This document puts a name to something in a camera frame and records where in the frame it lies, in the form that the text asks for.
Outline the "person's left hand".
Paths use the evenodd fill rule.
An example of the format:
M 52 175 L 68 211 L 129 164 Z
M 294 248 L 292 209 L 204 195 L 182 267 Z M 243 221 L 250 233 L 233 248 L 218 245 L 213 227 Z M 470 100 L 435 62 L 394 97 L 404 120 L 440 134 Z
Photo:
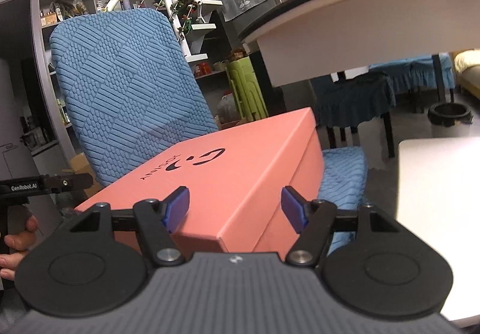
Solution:
M 6 235 L 3 238 L 6 246 L 13 250 L 13 253 L 2 254 L 0 257 L 1 278 L 3 280 L 13 281 L 15 279 L 19 264 L 37 241 L 37 230 L 38 220 L 34 216 L 30 216 L 26 221 L 24 231 L 15 235 Z

